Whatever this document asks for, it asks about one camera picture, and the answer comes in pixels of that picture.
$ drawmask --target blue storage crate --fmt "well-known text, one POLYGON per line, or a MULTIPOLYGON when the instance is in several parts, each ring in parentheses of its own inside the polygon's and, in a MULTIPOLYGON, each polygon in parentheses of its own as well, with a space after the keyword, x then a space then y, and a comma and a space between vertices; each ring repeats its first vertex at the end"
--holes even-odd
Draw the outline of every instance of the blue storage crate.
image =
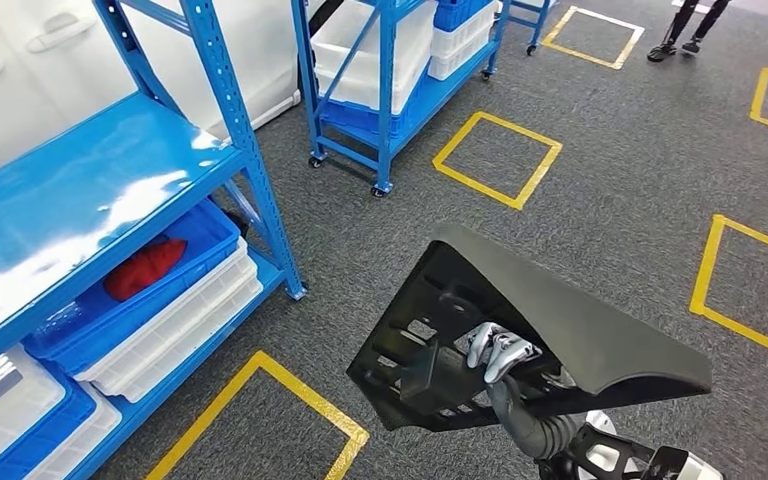
MULTIPOLYGON (((414 105, 416 98, 422 94, 422 86, 429 81, 435 81, 428 76, 428 65, 422 71, 419 81, 413 87, 413 91, 405 102, 402 112, 398 115, 390 115, 390 138, 396 138, 407 134, 418 122, 421 112, 417 112, 414 105)), ((326 122, 362 128, 368 132, 378 133, 378 110, 373 110, 366 105, 353 102, 340 102, 328 100, 322 108, 322 119, 326 122)))
POLYGON ((453 32, 492 1, 495 0, 439 0, 434 28, 453 32))
POLYGON ((187 240, 184 255, 163 278, 121 303, 96 282, 26 337, 27 351, 69 375, 86 370, 234 253, 240 230, 204 200, 163 234, 187 240))
POLYGON ((95 400, 74 380, 64 375, 56 365, 40 363, 63 386, 65 395, 60 403, 1 453, 0 480, 25 478, 95 412, 95 400))

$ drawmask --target yellow floor marking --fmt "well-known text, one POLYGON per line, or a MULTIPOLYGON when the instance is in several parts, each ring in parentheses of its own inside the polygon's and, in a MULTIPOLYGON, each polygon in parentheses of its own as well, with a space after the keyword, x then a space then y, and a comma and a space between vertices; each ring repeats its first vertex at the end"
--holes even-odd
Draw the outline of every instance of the yellow floor marking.
POLYGON ((201 415, 190 425, 190 428, 184 432, 184 435, 178 439, 178 442, 166 452, 166 455, 160 459, 157 465, 146 476, 146 480, 160 480, 166 477, 169 472, 178 464, 181 458, 187 453, 190 447, 198 440, 204 431, 210 427, 210 424, 216 420, 216 417, 222 412, 228 403, 237 395, 240 389, 249 381, 254 372, 262 368, 272 375, 278 382, 287 387, 297 397, 302 399, 311 408, 320 415, 327 418, 337 428, 343 431, 349 437, 348 443, 340 452, 334 465, 325 475, 325 480, 340 480, 346 474, 360 449, 369 439, 369 434, 360 425, 354 422, 346 414, 337 409, 334 405, 328 403, 313 389, 305 385, 296 378, 287 369, 278 364, 262 351, 256 352, 251 359, 243 365, 243 368, 234 375, 234 378, 216 395, 216 398, 207 406, 201 415))
POLYGON ((549 171, 549 167, 552 166, 552 163, 554 163, 555 158, 557 158, 558 153, 561 151, 561 148, 563 145, 560 142, 556 142, 555 140, 552 140, 551 138, 544 137, 543 135, 540 135, 539 133, 532 132, 531 130, 525 129, 523 127, 520 127, 519 125, 513 124, 511 122, 508 122, 507 120, 503 120, 495 115, 490 115, 489 113, 485 112, 475 112, 471 117, 469 117, 469 120, 460 128, 460 130, 455 133, 455 136, 452 137, 451 140, 449 140, 449 143, 447 143, 442 150, 434 157, 434 160, 432 160, 432 163, 434 164, 434 168, 436 168, 439 172, 448 175, 455 180, 463 183, 464 185, 473 188, 475 190, 478 190, 479 192, 495 198, 496 200, 504 203, 505 205, 516 208, 517 210, 522 210, 522 206, 525 205, 525 202, 528 201, 528 198, 531 196, 532 193, 534 193, 534 190, 537 188, 537 184, 540 183, 540 180, 543 179, 543 177, 546 175, 546 173, 549 171), (494 190, 487 185, 484 185, 483 183, 474 180, 470 177, 467 177, 466 175, 458 172, 457 170, 454 170, 451 167, 448 167, 443 164, 443 162, 448 158, 448 156, 452 153, 452 151, 455 149, 455 147, 458 146, 459 143, 461 143, 461 140, 463 140, 467 134, 470 132, 470 130, 475 127, 475 125, 480 120, 487 120, 490 122, 495 123, 496 125, 500 125, 502 127, 508 128, 510 130, 513 130, 517 133, 520 133, 522 135, 525 135, 528 138, 533 138, 534 140, 537 140, 538 142, 544 143, 549 146, 549 151, 546 153, 546 156, 543 157, 543 160, 540 161, 540 164, 537 165, 537 169, 534 171, 534 173, 531 175, 531 177, 528 179, 528 181, 523 185, 522 190, 520 190, 519 194, 514 197, 510 197, 508 195, 505 195, 502 192, 499 192, 497 190, 494 190))
POLYGON ((755 96, 752 97, 752 106, 749 108, 749 118, 768 126, 768 118, 764 118, 761 115, 761 108, 764 106, 764 97, 767 95, 767 86, 768 67, 764 67, 761 69, 761 74, 758 76, 758 86, 755 87, 755 96))
POLYGON ((644 30, 645 29, 643 27, 638 27, 637 25, 633 25, 628 22, 623 22, 622 20, 617 20, 616 18, 607 17, 605 15, 602 15, 601 13, 591 12, 590 10, 585 10, 583 8, 578 8, 578 7, 570 7, 569 10, 567 10, 567 13, 565 13, 564 16, 561 18, 561 21, 558 22, 557 25, 555 25, 555 28, 553 28, 548 35, 546 35, 546 38, 543 39, 542 43, 543 45, 549 48, 554 48, 559 52, 564 52, 574 57, 590 60, 593 63, 598 63, 599 65, 603 65, 608 68, 613 68, 614 70, 619 70, 622 68, 628 56, 631 55, 631 50, 634 48, 634 44, 636 44, 637 41, 640 40, 640 37, 643 35, 644 30), (621 27, 626 27, 632 30, 631 38, 628 40, 628 43, 625 44, 625 47, 623 47, 622 51, 620 52, 620 55, 617 57, 616 60, 614 60, 613 62, 609 62, 606 60, 602 60, 600 58, 587 55, 586 53, 577 52, 570 48, 563 47, 561 45, 556 45, 555 43, 553 43, 553 41, 555 40, 555 37, 558 36, 558 33, 561 32, 561 29, 564 28, 564 25, 566 25, 567 22, 569 22, 570 18, 572 18, 572 16, 576 12, 591 16, 593 18, 598 18, 599 20, 604 20, 606 22, 613 23, 614 25, 619 25, 621 27))
POLYGON ((696 286, 693 288, 693 295, 690 298, 690 311, 697 315, 702 315, 709 320, 713 320, 729 330, 743 335, 753 342, 768 348, 768 336, 758 333, 740 322, 732 320, 705 305, 705 298, 708 295, 708 287, 711 284, 711 276, 714 273, 714 264, 717 261, 717 251, 720 248, 720 240, 722 240, 725 227, 737 230, 744 235, 748 235, 749 237, 768 245, 768 235, 753 230, 746 225, 737 223, 723 215, 714 215, 711 223, 711 230, 708 233, 708 242, 705 244, 705 251, 702 254, 702 263, 699 266, 699 273, 696 276, 696 286))

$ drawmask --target shelving unit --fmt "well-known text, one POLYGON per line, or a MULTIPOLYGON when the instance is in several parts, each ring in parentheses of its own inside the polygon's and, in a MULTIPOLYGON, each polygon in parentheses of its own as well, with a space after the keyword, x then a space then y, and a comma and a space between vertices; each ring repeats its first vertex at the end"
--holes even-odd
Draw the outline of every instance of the shelving unit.
POLYGON ((330 148, 341 153, 348 158, 360 163, 361 165, 374 170, 377 173, 375 184, 372 187, 372 194, 380 197, 389 193, 393 184, 390 182, 390 164, 393 157, 404 148, 405 145, 425 126, 450 98, 463 86, 466 80, 482 65, 487 62, 482 70, 485 80, 489 80, 496 71, 496 55, 504 36, 505 25, 507 24, 511 0, 505 0, 499 22, 496 26, 495 34, 490 42, 476 53, 466 64, 459 68, 454 74, 444 81, 431 79, 420 80, 421 85, 417 95, 411 100, 416 102, 412 108, 415 112, 420 112, 417 117, 418 122, 413 125, 409 131, 393 138, 390 135, 390 112, 392 106, 393 90, 393 52, 396 36, 396 24, 410 12, 416 9, 425 0, 378 0, 375 8, 361 31, 359 38, 352 46, 343 67, 337 72, 334 81, 331 84, 329 92, 323 97, 319 96, 316 88, 316 76, 314 73, 313 50, 310 42, 310 31, 307 25, 307 16, 305 15, 306 0, 293 1, 293 21, 296 27, 296 41, 299 45, 299 63, 301 66, 302 86, 304 89, 305 108, 307 112, 308 129, 310 134, 310 165, 319 167, 325 161, 325 148, 330 148), (370 26, 378 19, 380 22, 380 97, 378 102, 378 133, 373 133, 360 128, 347 127, 332 122, 327 122, 322 117, 321 105, 327 102, 330 93, 333 92, 335 85, 345 70, 345 66, 351 62, 363 37, 370 30, 370 26), (325 135, 324 127, 330 127, 344 135, 354 138, 372 148, 377 153, 375 158, 370 158, 359 153, 350 147, 343 145, 337 140, 325 135))
POLYGON ((534 50, 537 49, 537 42, 540 40, 540 32, 543 30, 543 24, 546 22, 546 17, 549 15, 549 9, 555 6, 555 3, 555 0, 511 0, 511 6, 537 14, 536 21, 526 20, 515 15, 508 17, 509 21, 526 26, 533 31, 531 34, 531 43, 525 50, 526 54, 529 56, 531 56, 531 54, 534 53, 534 50))
POLYGON ((249 247, 263 292, 141 401, 69 478, 87 478, 279 285, 306 293, 211 0, 183 15, 122 0, 192 37, 230 143, 190 124, 152 71, 119 0, 94 0, 139 91, 0 169, 0 354, 176 218, 224 187, 270 250, 249 247), (250 203, 232 175, 250 186, 250 203))

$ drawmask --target sneaker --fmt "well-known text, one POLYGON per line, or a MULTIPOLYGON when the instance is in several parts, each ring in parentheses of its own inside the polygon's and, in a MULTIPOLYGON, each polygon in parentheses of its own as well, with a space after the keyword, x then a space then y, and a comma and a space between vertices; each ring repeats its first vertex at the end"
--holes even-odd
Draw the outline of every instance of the sneaker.
POLYGON ((670 55, 675 55, 675 51, 676 51, 675 46, 668 43, 664 43, 662 45, 658 45, 652 50, 649 50, 649 54, 646 55, 646 58, 650 62, 659 63, 659 62, 663 62, 670 55))
POLYGON ((700 39, 698 39, 696 37, 693 37, 693 38, 690 39, 689 42, 687 42, 684 45, 682 45, 681 49, 686 51, 686 52, 697 54, 697 53, 699 53, 699 42, 701 42, 701 41, 702 40, 700 40, 700 39))

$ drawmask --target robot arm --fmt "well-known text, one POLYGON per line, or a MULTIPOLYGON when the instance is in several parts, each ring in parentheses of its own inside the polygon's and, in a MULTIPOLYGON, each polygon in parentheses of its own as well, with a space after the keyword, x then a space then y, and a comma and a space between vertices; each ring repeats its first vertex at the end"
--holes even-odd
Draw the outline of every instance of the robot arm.
MULTIPOLYGON (((533 458, 543 480, 723 480, 713 467, 686 450, 657 452, 617 437, 610 419, 599 411, 538 418, 522 401, 517 382, 507 375, 515 365, 541 355, 540 350, 505 328, 486 322, 470 336, 467 366, 487 358, 484 380, 499 423, 517 447, 533 458), (643 470, 632 459, 647 464, 643 470)), ((571 378, 566 378, 574 386, 571 378)))

